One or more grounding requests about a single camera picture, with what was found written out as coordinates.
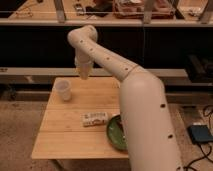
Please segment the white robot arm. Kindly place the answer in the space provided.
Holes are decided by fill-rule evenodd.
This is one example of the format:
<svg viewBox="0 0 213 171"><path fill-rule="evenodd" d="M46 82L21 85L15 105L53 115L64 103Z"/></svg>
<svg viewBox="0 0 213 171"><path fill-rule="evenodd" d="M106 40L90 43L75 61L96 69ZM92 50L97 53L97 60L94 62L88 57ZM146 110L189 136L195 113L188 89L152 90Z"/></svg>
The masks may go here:
<svg viewBox="0 0 213 171"><path fill-rule="evenodd" d="M120 81L120 114L131 171L184 171L163 82L140 65L97 44L87 25L68 33L79 76L94 64Z"/></svg>

